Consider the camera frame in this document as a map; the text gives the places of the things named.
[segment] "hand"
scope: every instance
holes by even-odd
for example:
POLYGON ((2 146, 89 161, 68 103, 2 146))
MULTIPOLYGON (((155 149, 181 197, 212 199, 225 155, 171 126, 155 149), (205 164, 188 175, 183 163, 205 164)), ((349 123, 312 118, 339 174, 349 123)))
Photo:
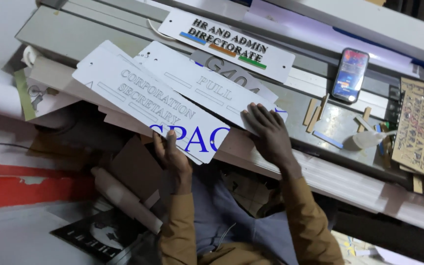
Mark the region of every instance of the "hand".
POLYGON ((176 194, 191 193, 192 166, 185 154, 176 147, 176 132, 170 130, 164 141, 157 132, 153 132, 156 155, 176 178, 176 194))
POLYGON ((250 138, 263 158, 279 167, 281 171, 298 165, 281 116, 274 110, 268 111, 262 104, 251 103, 250 111, 251 113, 244 110, 242 115, 258 134, 258 137, 250 134, 250 138))

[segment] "plastic glue bottle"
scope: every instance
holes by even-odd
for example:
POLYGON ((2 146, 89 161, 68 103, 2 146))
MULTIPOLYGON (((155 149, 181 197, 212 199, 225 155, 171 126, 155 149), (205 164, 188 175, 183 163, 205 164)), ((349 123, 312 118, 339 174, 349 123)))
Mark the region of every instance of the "plastic glue bottle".
POLYGON ((358 132, 353 136, 354 143, 361 148, 366 149, 369 147, 373 147, 378 145, 382 140, 389 136, 396 134, 397 131, 391 131, 391 132, 376 132, 376 131, 364 131, 364 132, 358 132))

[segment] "green stripe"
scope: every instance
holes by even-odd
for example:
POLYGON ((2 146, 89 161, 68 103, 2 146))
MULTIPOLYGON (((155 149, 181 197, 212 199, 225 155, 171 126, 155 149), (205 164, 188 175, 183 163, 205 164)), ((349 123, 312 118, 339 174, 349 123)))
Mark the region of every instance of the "green stripe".
POLYGON ((257 67, 259 67, 259 68, 266 69, 266 65, 264 65, 264 64, 260 64, 260 63, 258 63, 258 62, 256 62, 256 61, 253 61, 253 60, 251 60, 251 59, 249 59, 249 58, 247 58, 247 57, 240 56, 238 59, 239 59, 239 60, 241 60, 241 61, 244 61, 244 62, 246 62, 246 63, 252 64, 252 65, 254 65, 254 66, 257 66, 257 67))
POLYGON ((35 117, 35 111, 31 104, 31 97, 27 93, 27 80, 24 74, 24 69, 21 69, 14 73, 15 84, 17 92, 19 92, 19 99, 21 100, 22 110, 24 111, 24 117, 26 121, 32 120, 35 117))

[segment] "brown sleeve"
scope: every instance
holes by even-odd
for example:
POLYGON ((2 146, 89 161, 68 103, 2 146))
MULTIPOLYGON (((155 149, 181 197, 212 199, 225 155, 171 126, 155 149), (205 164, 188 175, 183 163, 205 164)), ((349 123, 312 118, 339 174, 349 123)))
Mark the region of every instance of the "brown sleeve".
POLYGON ((170 217, 160 238, 162 264, 196 265, 196 234, 192 193, 171 195, 170 217))
POLYGON ((282 180, 281 187, 299 264, 344 264, 338 242, 327 228, 327 216, 305 179, 282 180))

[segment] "smartphone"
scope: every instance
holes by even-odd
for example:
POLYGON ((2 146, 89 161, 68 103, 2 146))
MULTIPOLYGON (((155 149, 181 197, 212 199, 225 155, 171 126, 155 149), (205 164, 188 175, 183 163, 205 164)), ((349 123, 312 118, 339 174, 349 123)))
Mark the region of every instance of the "smartphone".
POLYGON ((356 102, 368 63, 368 53, 350 48, 344 49, 340 67, 338 68, 338 75, 336 75, 331 92, 332 96, 348 103, 356 102))

